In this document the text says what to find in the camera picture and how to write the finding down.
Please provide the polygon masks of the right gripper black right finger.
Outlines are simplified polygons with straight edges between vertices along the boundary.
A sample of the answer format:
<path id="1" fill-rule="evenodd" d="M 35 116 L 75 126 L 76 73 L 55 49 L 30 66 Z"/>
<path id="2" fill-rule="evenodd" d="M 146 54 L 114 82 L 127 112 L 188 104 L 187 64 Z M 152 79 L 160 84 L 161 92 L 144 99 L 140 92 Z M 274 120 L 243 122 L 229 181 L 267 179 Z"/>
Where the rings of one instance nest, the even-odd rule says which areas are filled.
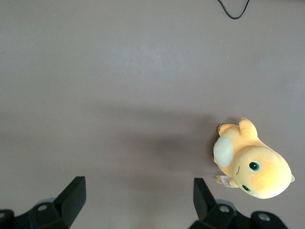
<path id="1" fill-rule="evenodd" d="M 203 178 L 193 182 L 193 204 L 198 216 L 191 229 L 286 229 L 275 214 L 255 211 L 250 217 L 241 214 L 230 201 L 216 200 Z"/>

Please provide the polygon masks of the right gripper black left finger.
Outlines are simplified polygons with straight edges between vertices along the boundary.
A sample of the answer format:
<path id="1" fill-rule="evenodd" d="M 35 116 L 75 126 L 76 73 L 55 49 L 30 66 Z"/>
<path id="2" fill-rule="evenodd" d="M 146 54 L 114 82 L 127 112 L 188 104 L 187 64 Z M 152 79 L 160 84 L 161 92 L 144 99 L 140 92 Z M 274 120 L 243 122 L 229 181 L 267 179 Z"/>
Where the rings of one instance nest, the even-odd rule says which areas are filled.
<path id="1" fill-rule="evenodd" d="M 85 204 L 85 177 L 75 177 L 56 197 L 40 201 L 15 216 L 11 209 L 0 211 L 2 229 L 69 229 Z"/>

